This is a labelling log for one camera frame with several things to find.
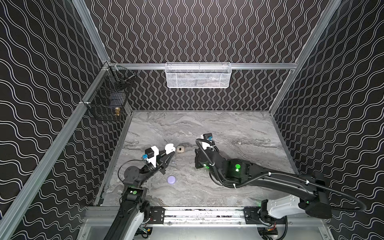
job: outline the black wavy patterned wall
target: black wavy patterned wall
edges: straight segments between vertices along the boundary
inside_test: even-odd
[[[115,63],[292,63],[328,1],[85,2]]]
[[[72,2],[0,0],[0,219],[101,68]]]
[[[343,0],[275,114],[300,173],[321,171],[367,205],[333,213],[337,240],[384,239],[383,33],[383,1]]]
[[[85,114],[12,239],[76,239],[123,126],[123,121],[100,122]]]
[[[228,88],[168,88],[164,71],[139,71],[129,91],[133,109],[269,110],[289,70],[232,71]]]

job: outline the beige object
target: beige object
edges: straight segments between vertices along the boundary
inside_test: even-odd
[[[185,151],[185,148],[183,146],[177,146],[176,148],[176,152],[184,152]]]

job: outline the purple ball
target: purple ball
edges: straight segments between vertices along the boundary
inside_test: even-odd
[[[176,182],[176,178],[175,178],[175,176],[169,176],[168,177],[168,179],[167,179],[167,182],[169,183],[169,184],[174,184],[175,182]]]

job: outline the black cable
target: black cable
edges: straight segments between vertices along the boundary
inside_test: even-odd
[[[211,178],[211,180],[214,182],[214,183],[216,183],[217,185],[219,185],[219,186],[222,186],[220,183],[218,183],[218,182],[216,182],[215,180],[214,180],[214,178],[212,177],[212,174],[209,172],[209,177]]]
[[[254,221],[256,223],[261,223],[261,224],[263,224],[264,226],[267,226],[267,227],[272,227],[273,226],[273,224],[267,225],[267,224],[264,224],[262,221],[258,221],[258,220],[251,219],[251,218],[248,218],[248,217],[246,217],[245,219],[252,220],[252,221]]]
[[[294,178],[294,179],[297,179],[297,180],[306,182],[305,179],[302,179],[302,178],[299,178],[299,177],[295,177],[295,176],[291,176],[291,175],[284,174],[284,173],[280,173],[280,172],[276,172],[276,173],[272,173],[272,174],[284,175],[284,176],[288,176],[288,177],[291,177],[291,178]],[[348,194],[346,194],[346,193],[343,193],[343,192],[341,192],[341,191],[338,191],[338,190],[335,190],[335,189],[332,189],[332,188],[330,188],[330,187],[326,187],[326,186],[323,186],[323,185],[320,185],[320,184],[317,184],[317,183],[314,183],[314,182],[309,182],[309,184],[314,185],[314,186],[319,187],[319,188],[322,188],[322,189],[324,189],[324,190],[328,190],[328,191],[330,191],[330,192],[334,192],[334,193],[343,195],[343,196],[349,198],[350,200],[355,201],[358,205],[360,205],[360,207],[359,207],[358,209],[349,209],[349,208],[332,207],[332,206],[331,206],[331,209],[333,209],[333,210],[346,211],[346,212],[363,212],[363,211],[367,210],[367,206],[366,206],[362,201],[360,201],[359,199],[357,199],[356,197],[353,197],[353,196],[348,195]]]
[[[276,240],[283,240],[285,238],[285,235],[287,235],[287,230],[288,230],[288,218],[287,218],[287,216],[284,217],[284,221],[285,221],[284,233],[281,235],[281,237],[279,237]]]
[[[120,172],[121,167],[124,166],[126,163],[129,163],[129,162],[132,162],[132,161],[140,161],[140,162],[142,162],[141,160],[136,160],[136,159],[134,159],[134,160],[129,160],[129,161],[126,161],[125,163],[123,163],[123,164],[119,167],[119,170],[118,170],[118,178],[120,179],[121,182],[123,182],[123,180],[121,180],[121,178],[120,178],[120,176],[119,176],[119,172]]]
[[[209,144],[209,146],[213,146],[213,148],[216,150],[217,153],[219,153],[220,151],[218,150],[218,148],[216,147],[216,144],[215,144],[215,141],[208,141],[208,140],[205,140],[205,139],[202,139],[202,138],[198,138],[196,139],[196,141],[199,141],[199,142],[206,142]]]
[[[294,178],[294,179],[300,180],[300,181],[302,181],[302,182],[305,182],[306,184],[311,184],[311,185],[314,185],[314,186],[316,186],[316,187],[322,188],[322,189],[324,189],[324,190],[328,190],[328,191],[330,191],[330,192],[338,193],[338,194],[340,194],[340,195],[343,195],[343,196],[345,196],[345,197],[347,197],[347,198],[349,198],[349,199],[355,201],[358,205],[360,205],[359,208],[354,208],[354,209],[342,208],[342,207],[332,207],[332,206],[331,206],[331,209],[333,209],[333,210],[346,211],[346,212],[363,212],[363,211],[367,210],[367,206],[366,206],[362,201],[360,201],[359,199],[357,199],[357,198],[355,198],[355,197],[353,197],[353,196],[350,196],[350,195],[348,195],[348,194],[346,194],[346,193],[343,193],[343,192],[341,192],[341,191],[334,190],[334,189],[332,189],[332,188],[330,188],[330,187],[326,187],[326,186],[323,186],[323,185],[320,185],[320,184],[317,184],[317,183],[313,183],[313,182],[309,182],[309,183],[307,183],[307,180],[306,180],[306,179],[302,179],[302,178],[299,178],[299,177],[291,176],[291,175],[289,175],[289,174],[285,174],[285,173],[281,173],[281,172],[266,172],[266,173],[261,173],[261,174],[257,175],[256,177],[254,177],[254,178],[252,178],[252,179],[250,179],[250,180],[248,180],[248,181],[245,181],[245,182],[243,182],[242,184],[238,184],[238,185],[237,185],[237,184],[235,184],[235,185],[227,185],[227,184],[224,184],[223,181],[222,181],[222,179],[219,177],[219,174],[218,174],[218,171],[217,171],[217,168],[216,168],[215,164],[214,164],[214,163],[212,162],[212,160],[209,158],[209,156],[207,155],[207,153],[203,150],[203,147],[201,146],[200,141],[205,141],[205,140],[204,140],[204,139],[196,139],[196,144],[197,144],[197,146],[202,150],[204,156],[205,156],[206,159],[209,161],[210,165],[213,167],[213,169],[214,169],[214,173],[215,173],[215,175],[216,175],[216,178],[219,179],[219,182],[220,182],[223,186],[225,186],[225,187],[227,187],[227,188],[239,188],[239,187],[244,187],[244,186],[248,185],[249,183],[251,183],[251,182],[253,182],[253,181],[257,180],[257,179],[260,179],[260,178],[262,178],[262,177],[266,177],[266,176],[268,176],[268,177],[270,177],[270,178],[277,179],[277,178],[273,177],[272,175],[283,175],[283,176],[287,176],[287,177],[290,177],[290,178]]]

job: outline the marble surface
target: marble surface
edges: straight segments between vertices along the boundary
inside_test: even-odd
[[[134,112],[103,206],[119,205],[124,186],[117,171],[124,162],[140,159],[144,150],[153,145],[163,150],[168,143],[184,146],[185,152],[175,154],[165,175],[157,172],[143,185],[148,188],[147,199],[152,205],[257,206],[264,199],[287,195],[255,186],[228,189],[215,185],[205,169],[194,167],[195,139],[209,132],[225,158],[246,159],[271,169],[293,172],[266,112]],[[143,163],[134,161],[124,165],[119,173],[121,178],[128,166],[142,167]],[[170,175],[176,177],[173,185],[167,183]]]

